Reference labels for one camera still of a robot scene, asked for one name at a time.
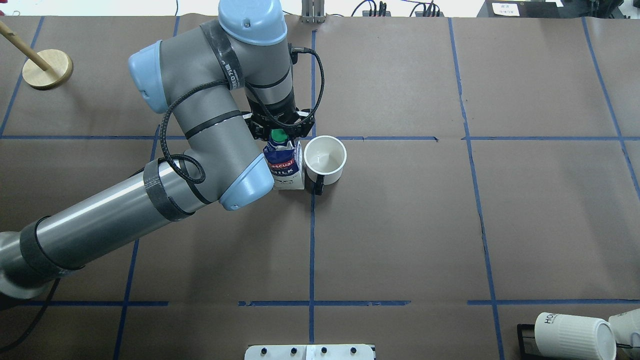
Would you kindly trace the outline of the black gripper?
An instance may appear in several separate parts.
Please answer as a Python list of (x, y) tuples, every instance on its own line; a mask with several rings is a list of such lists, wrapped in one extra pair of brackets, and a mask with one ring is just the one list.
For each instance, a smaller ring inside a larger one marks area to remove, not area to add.
[(271, 111), (268, 115), (262, 108), (258, 111), (244, 112), (244, 121), (256, 140), (267, 141), (272, 130), (283, 130), (289, 139), (305, 138), (315, 125), (313, 109), (295, 109), (276, 114)]

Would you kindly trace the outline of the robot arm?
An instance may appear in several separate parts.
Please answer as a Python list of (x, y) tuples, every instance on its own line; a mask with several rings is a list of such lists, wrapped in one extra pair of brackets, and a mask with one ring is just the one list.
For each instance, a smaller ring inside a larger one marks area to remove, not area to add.
[(217, 18), (130, 56), (147, 105), (162, 115), (161, 155), (57, 214), (1, 233), (1, 309), (26, 303), (85, 265), (211, 203), (234, 211), (274, 187), (258, 140), (306, 137), (316, 105), (299, 109), (279, 0), (222, 0)]

